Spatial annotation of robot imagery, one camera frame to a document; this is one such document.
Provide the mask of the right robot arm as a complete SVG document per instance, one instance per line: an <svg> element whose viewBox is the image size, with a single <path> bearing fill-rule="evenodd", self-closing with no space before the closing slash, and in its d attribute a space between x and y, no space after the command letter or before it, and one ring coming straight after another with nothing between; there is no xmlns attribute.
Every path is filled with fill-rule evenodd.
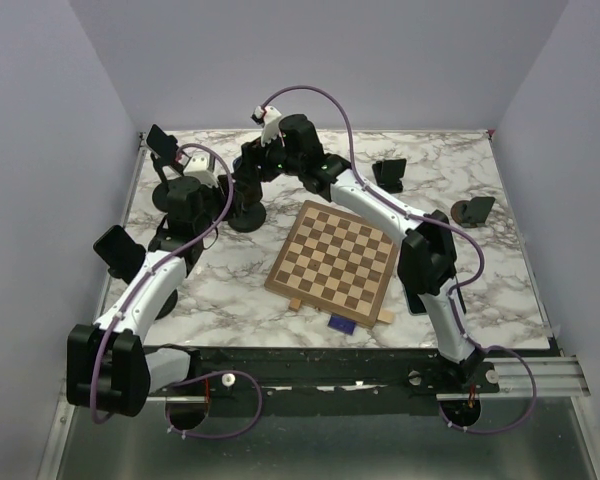
<svg viewBox="0 0 600 480"><path fill-rule="evenodd" d="M476 380L485 354L466 332L457 279L457 254L448 217L425 214L378 190L343 157L324 151L314 124L303 114L284 116L259 107L252 116L258 139L241 148L234 178L244 204L262 197L261 185L285 174L324 200L345 207L386 234L399 248L397 275L406 293L419 297L433 325L441 357L440 379L460 392Z"/></svg>

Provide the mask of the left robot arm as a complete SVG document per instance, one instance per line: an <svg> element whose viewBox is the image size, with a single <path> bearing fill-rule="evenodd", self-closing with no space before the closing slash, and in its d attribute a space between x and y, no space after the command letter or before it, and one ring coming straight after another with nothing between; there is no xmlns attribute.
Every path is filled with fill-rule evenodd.
<svg viewBox="0 0 600 480"><path fill-rule="evenodd" d="M147 352L144 342L154 322L175 307L178 287L200 259L205 237L228 217L235 195L229 175L212 185L196 176L176 178L147 246L120 225L95 242L95 252L126 288L100 317L76 325L67 338L66 398L90 409L94 422L114 414L134 417L151 393L168 385L181 395L200 387L202 372L189 353L173 347Z"/></svg>

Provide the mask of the black round-base phone stand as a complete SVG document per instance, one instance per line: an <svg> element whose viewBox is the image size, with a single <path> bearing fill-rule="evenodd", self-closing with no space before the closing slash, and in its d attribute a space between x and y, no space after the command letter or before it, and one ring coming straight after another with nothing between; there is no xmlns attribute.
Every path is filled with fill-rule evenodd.
<svg viewBox="0 0 600 480"><path fill-rule="evenodd" d="M229 226L239 233L258 230L266 220L266 209L261 203L262 186L257 176L250 174L233 175L234 195Z"/></svg>

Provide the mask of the black smartphone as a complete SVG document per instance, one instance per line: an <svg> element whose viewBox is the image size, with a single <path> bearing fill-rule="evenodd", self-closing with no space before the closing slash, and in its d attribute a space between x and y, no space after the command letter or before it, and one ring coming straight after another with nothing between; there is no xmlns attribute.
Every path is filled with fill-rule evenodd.
<svg viewBox="0 0 600 480"><path fill-rule="evenodd" d="M464 298L463 298L463 294L462 294L461 288L458 287L458 288L455 289L455 295L457 297L456 300L460 304L460 308L461 308L461 310L463 312L463 315L466 315L467 309L466 309L466 304L465 304L465 301L464 301Z"/></svg>
<svg viewBox="0 0 600 480"><path fill-rule="evenodd" d="M427 310L418 294L404 288L404 295L408 307L408 311L413 316L426 315Z"/></svg>

